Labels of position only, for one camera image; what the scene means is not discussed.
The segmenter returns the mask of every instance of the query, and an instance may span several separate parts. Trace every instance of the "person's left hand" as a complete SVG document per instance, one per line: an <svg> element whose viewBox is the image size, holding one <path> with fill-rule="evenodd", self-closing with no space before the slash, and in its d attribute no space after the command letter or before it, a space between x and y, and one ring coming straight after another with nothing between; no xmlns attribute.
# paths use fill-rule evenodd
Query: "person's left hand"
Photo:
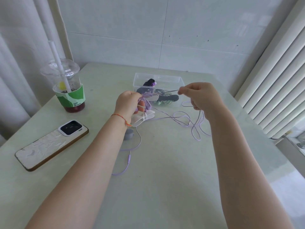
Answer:
<svg viewBox="0 0 305 229"><path fill-rule="evenodd" d="M127 120L127 122L130 123L132 114L137 114L139 111L144 111L144 108L140 107L145 106L144 102L140 101L138 103L138 99L140 99L141 97L142 95L138 92L123 92L116 100L114 114L119 114L123 116Z"/></svg>

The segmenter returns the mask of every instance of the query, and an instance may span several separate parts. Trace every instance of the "brown phone edge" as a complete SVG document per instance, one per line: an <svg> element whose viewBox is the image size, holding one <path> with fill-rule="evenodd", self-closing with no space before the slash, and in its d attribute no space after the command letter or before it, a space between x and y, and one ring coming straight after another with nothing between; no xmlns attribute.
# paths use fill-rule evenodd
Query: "brown phone edge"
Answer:
<svg viewBox="0 0 305 229"><path fill-rule="evenodd" d="M62 147L61 149L57 150L54 154L48 156L46 159L44 159L43 161L41 161L40 163L38 163L37 165L35 165L34 167L27 169L18 159L18 157L16 156L15 153L15 157L17 158L18 162L20 162L20 164L29 172L32 172L34 170L36 170L37 168L39 168L40 166L42 166L44 163L46 163L47 161L51 160L52 158L54 158L57 154L61 153L63 150L65 150L66 148L68 148L69 146L71 146L72 144L74 144L75 142L77 142L79 139L81 139L83 136L87 135L89 133L89 129L83 133L82 135L79 135L79 137L75 138L73 141L71 141L70 143L66 144L64 147Z"/></svg>

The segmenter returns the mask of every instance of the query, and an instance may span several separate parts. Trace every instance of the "plastic container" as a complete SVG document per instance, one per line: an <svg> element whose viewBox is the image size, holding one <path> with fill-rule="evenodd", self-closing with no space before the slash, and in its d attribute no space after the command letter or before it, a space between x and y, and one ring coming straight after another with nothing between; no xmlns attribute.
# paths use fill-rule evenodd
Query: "plastic container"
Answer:
<svg viewBox="0 0 305 229"><path fill-rule="evenodd" d="M77 63L69 59L60 59L65 70L71 92L68 92L61 73L57 68L55 60L49 61L40 69L42 75L48 78L53 84L59 102L67 112L79 112L85 107L85 94L83 85L79 79L78 72L80 70Z"/></svg>
<svg viewBox="0 0 305 229"><path fill-rule="evenodd" d="M149 79L154 79L156 85L154 87L143 86L145 82ZM171 96L178 95L177 91L180 87L185 86L183 80L179 76L168 76L168 75L153 75L153 74L143 74L136 73L133 87L135 92L138 91L141 94L143 92L157 93L159 96ZM182 99L180 96L175 96L179 98L177 101L152 101L151 104L154 106L169 106L169 107L180 107Z"/></svg>

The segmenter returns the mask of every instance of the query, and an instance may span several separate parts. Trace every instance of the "white straw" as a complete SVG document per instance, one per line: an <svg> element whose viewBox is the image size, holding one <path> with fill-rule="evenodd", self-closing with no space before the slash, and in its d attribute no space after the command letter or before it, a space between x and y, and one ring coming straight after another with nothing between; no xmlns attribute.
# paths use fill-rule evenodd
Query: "white straw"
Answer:
<svg viewBox="0 0 305 229"><path fill-rule="evenodd" d="M60 72L61 76L63 77L63 82L66 86L66 90L67 90L67 92L71 92L71 88L70 88L68 79L66 77L66 72L63 69L63 65L61 64L60 57L59 57L58 52L56 50L56 46L55 46L53 41L48 41L48 42L49 42L52 54L54 56L55 62L57 64L57 68L59 69L59 72Z"/></svg>

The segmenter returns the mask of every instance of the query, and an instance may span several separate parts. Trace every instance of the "smartphone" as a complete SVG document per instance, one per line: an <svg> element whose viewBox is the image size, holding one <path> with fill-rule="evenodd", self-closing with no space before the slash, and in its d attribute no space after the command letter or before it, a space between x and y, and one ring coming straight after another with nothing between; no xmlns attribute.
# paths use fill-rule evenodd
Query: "smartphone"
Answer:
<svg viewBox="0 0 305 229"><path fill-rule="evenodd" d="M27 171L34 171L89 133L77 120L71 120L15 153Z"/></svg>

